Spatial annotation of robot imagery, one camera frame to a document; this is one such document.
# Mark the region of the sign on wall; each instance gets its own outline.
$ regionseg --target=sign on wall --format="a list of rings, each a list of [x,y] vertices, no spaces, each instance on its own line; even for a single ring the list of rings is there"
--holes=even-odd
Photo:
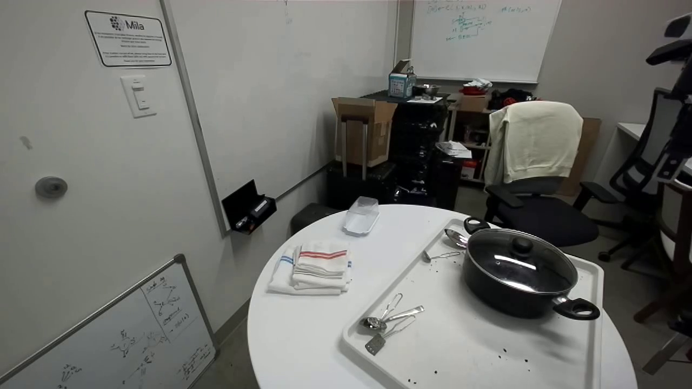
[[[161,18],[103,11],[84,11],[84,17],[107,67],[172,64]]]

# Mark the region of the chair backrest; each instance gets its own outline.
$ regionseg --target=chair backrest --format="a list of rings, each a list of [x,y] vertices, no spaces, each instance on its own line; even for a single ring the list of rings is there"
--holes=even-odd
[[[611,185],[630,203],[654,203],[657,197],[657,181],[651,179],[656,165],[670,141],[670,132],[684,108],[680,97],[664,88],[654,90],[651,112],[642,135],[625,163],[613,175]]]
[[[491,114],[490,185],[554,194],[570,175],[584,119],[563,101],[521,101]]]
[[[692,244],[692,184],[668,181],[662,185],[662,232],[674,239],[674,269],[678,275],[689,275],[690,244]]]

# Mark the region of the pan handle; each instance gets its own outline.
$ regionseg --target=pan handle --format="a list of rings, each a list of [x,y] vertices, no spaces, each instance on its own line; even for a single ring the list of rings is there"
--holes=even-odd
[[[591,300],[584,300],[584,297],[572,300],[567,296],[554,297],[554,310],[574,319],[598,319],[602,316],[602,308]]]
[[[467,232],[477,232],[480,229],[490,229],[491,225],[488,221],[470,215],[463,221],[463,227],[467,229]]]

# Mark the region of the kitchen utensil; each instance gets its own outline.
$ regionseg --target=kitchen utensil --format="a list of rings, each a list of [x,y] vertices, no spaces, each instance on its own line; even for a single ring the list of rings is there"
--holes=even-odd
[[[567,297],[577,269],[554,244],[515,229],[478,229],[467,241],[463,278],[488,305],[520,318],[550,308],[574,319],[599,318],[599,307]]]
[[[387,307],[383,308],[381,319],[387,319],[392,316],[392,310],[398,307],[398,303],[403,303],[404,293],[398,292],[394,293],[394,297],[387,303]]]
[[[488,221],[480,221],[480,218],[465,218],[463,221],[463,229],[467,231],[467,232],[462,232],[462,231],[456,231],[456,229],[447,229],[447,235],[448,235],[448,241],[453,244],[453,245],[456,245],[456,249],[467,249],[467,241],[470,241],[470,232],[477,232],[477,231],[480,231],[480,229],[490,229],[491,225],[488,223]]]
[[[404,319],[404,318],[413,318],[413,316],[417,316],[423,310],[425,310],[425,305],[417,305],[413,308],[408,308],[408,310],[401,310],[401,313],[387,316],[387,318],[372,318],[371,316],[371,318],[361,319],[361,325],[372,331],[372,333],[385,333],[387,331],[387,321],[398,321],[398,319]]]
[[[392,336],[394,333],[401,333],[401,331],[409,329],[416,318],[417,318],[417,316],[408,316],[408,318],[403,318],[401,321],[396,321],[392,329],[385,329],[385,331],[381,331],[381,333],[375,333],[375,335],[371,336],[371,340],[365,343],[365,350],[369,350],[371,353],[381,351],[381,350],[385,347],[385,343],[387,343],[385,336]]]

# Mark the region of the folded white towel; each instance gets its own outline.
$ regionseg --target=folded white towel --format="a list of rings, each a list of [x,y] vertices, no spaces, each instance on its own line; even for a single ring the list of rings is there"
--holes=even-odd
[[[310,286],[310,284],[293,284],[293,272],[295,272],[295,257],[293,250],[284,253],[271,280],[269,292],[275,293],[306,293],[306,296],[338,296],[346,292],[346,286]]]
[[[307,241],[297,253],[297,268],[315,275],[343,277],[349,268],[346,244]]]
[[[315,272],[306,272],[301,268],[295,268],[295,272],[293,272],[293,284],[297,290],[332,286],[332,290],[346,292],[349,282],[351,282],[351,269],[346,269],[343,277],[315,275]]]

